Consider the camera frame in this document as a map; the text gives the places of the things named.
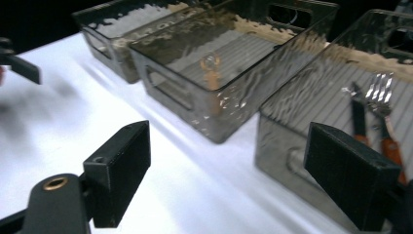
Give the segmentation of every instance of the white table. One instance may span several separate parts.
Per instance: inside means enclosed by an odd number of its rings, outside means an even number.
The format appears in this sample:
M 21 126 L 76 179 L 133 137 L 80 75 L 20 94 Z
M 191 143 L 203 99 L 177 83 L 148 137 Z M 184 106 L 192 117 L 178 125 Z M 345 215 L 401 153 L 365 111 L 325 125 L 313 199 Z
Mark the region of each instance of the white table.
M 149 120 L 152 166 L 118 229 L 93 233 L 345 232 L 254 166 L 257 115 L 214 144 L 93 58 L 80 34 L 21 56 L 43 85 L 7 72 L 0 88 L 0 218 L 25 209 L 43 178 L 79 175 L 120 128 Z

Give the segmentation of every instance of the black clamp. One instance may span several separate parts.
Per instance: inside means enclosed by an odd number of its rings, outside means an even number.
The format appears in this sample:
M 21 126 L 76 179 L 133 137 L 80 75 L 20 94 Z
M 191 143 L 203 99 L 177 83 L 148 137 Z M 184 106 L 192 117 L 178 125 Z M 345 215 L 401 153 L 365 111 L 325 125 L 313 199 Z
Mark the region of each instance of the black clamp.
M 15 56 L 12 48 L 12 41 L 8 38 L 0 37 L 0 65 L 9 65 L 11 69 L 27 78 L 28 80 L 40 84 L 40 70 L 32 63 Z
M 413 233 L 413 180 L 397 181 L 401 167 L 341 130 L 312 123 L 305 169 L 361 231 Z
M 117 227 L 150 167 L 149 122 L 125 126 L 84 161 L 80 176 L 50 176 L 31 190 L 27 209 L 0 220 L 0 233 L 91 233 Z

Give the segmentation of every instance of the orange handle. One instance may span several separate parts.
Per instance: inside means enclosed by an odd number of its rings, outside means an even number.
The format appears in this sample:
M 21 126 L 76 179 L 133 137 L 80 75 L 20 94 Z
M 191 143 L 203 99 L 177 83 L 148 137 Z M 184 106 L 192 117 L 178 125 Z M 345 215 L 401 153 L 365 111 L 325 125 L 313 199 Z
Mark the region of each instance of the orange handle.
M 370 142 L 368 141 L 367 136 L 355 135 L 355 139 L 367 146 L 370 146 Z
M 207 80 L 208 87 L 212 91 L 219 89 L 219 81 L 218 81 L 219 78 L 220 78 L 219 73 L 212 71 L 212 70 L 206 74 L 206 80 Z M 211 102 L 210 111 L 212 112 L 212 114 L 219 115 L 221 113 L 220 100 L 217 96 L 215 96 L 214 92 L 212 92 L 210 95 L 210 102 Z
M 398 143 L 391 138 L 384 138 L 382 140 L 382 150 L 383 154 L 387 158 L 401 166 L 401 172 L 400 176 L 398 177 L 398 181 L 406 185 L 407 179 L 404 173 L 403 162 L 401 161 L 401 152 Z

